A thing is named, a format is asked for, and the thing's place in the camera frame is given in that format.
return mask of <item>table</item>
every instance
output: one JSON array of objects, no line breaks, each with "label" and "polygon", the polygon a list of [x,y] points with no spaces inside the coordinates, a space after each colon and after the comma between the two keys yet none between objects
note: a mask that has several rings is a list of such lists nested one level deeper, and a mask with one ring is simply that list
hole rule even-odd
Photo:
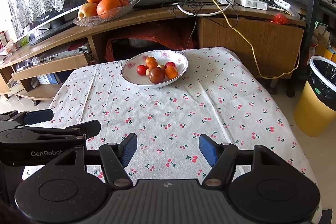
[{"label": "table", "polygon": [[[134,183],[187,178],[202,182],[211,169],[198,147],[203,133],[240,149],[265,145],[316,181],[287,119],[233,52],[215,47],[187,50],[185,56],[186,73],[155,89],[126,82],[120,75],[126,60],[77,69],[50,105],[53,120],[41,126],[64,128],[98,120],[101,132],[87,140],[88,150],[136,133],[137,151],[125,168]],[[24,178],[38,168],[26,167]],[[101,166],[87,170],[104,179]],[[236,176],[249,170],[239,166]]]}]

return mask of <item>screw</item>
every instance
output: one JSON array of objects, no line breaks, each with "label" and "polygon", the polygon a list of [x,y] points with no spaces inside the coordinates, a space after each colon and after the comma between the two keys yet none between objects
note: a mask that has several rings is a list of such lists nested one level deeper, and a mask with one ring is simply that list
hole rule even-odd
[{"label": "screw", "polygon": [[205,185],[207,185],[209,187],[217,187],[221,184],[222,184],[222,182],[219,179],[207,179],[205,181]]},{"label": "screw", "polygon": [[126,187],[130,185],[130,181],[128,179],[116,179],[113,184],[117,187]]}]

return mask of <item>blue gripper pad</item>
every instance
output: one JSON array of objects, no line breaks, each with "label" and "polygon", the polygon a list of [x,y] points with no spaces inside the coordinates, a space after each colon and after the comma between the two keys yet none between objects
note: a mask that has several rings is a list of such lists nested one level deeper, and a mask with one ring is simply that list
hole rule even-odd
[{"label": "blue gripper pad", "polygon": [[130,135],[127,136],[125,140],[121,142],[120,145],[124,146],[123,154],[120,158],[120,163],[125,168],[126,166],[128,166],[134,153],[137,150],[137,146],[138,146],[137,135],[134,133],[131,133]]},{"label": "blue gripper pad", "polygon": [[52,120],[54,112],[51,109],[43,109],[38,111],[28,112],[23,118],[23,122],[26,124],[35,124],[39,122],[46,122]]},{"label": "blue gripper pad", "polygon": [[218,158],[220,157],[220,145],[210,139],[209,136],[202,134],[199,137],[199,150],[209,163],[211,167],[213,167]]}]

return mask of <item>red plastic bag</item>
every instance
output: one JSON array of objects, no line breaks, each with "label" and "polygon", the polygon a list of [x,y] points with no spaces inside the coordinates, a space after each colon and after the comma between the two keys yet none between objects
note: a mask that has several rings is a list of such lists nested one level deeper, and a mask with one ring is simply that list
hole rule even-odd
[{"label": "red plastic bag", "polygon": [[285,25],[288,23],[288,18],[281,13],[277,13],[273,19],[271,20],[271,22],[273,23],[277,23],[277,24],[281,24],[281,25]]},{"label": "red plastic bag", "polygon": [[115,39],[145,39],[158,42],[172,50],[183,50],[194,48],[190,34],[194,28],[194,19],[177,18],[171,20],[153,21],[137,25],[132,25],[115,30],[106,45],[105,59],[109,62],[114,61],[112,41]]}]

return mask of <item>cherry tomato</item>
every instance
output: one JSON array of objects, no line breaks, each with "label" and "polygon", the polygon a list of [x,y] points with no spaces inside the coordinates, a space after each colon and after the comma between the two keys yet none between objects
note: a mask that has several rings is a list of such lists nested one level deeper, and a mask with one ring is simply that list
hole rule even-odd
[{"label": "cherry tomato", "polygon": [[136,72],[139,75],[145,75],[146,74],[147,67],[145,65],[139,65],[136,67]]},{"label": "cherry tomato", "polygon": [[174,62],[167,62],[165,67],[168,68],[169,66],[173,66],[174,68],[176,68],[176,65]]},{"label": "cherry tomato", "polygon": [[162,83],[165,80],[165,72],[159,67],[152,68],[148,76],[149,80],[154,84]]},{"label": "cherry tomato", "polygon": [[169,79],[174,79],[175,77],[178,76],[177,70],[173,66],[169,66],[165,69],[165,74]]},{"label": "cherry tomato", "polygon": [[166,69],[166,67],[164,65],[158,65],[158,67],[161,68],[161,69],[163,69],[163,70]]},{"label": "cherry tomato", "polygon": [[146,63],[146,65],[147,65],[147,68],[151,69],[151,68],[157,67],[158,63],[156,61],[150,61]]},{"label": "cherry tomato", "polygon": [[152,56],[149,56],[145,59],[145,62],[146,62],[146,64],[149,63],[149,62],[156,62],[156,59]]}]

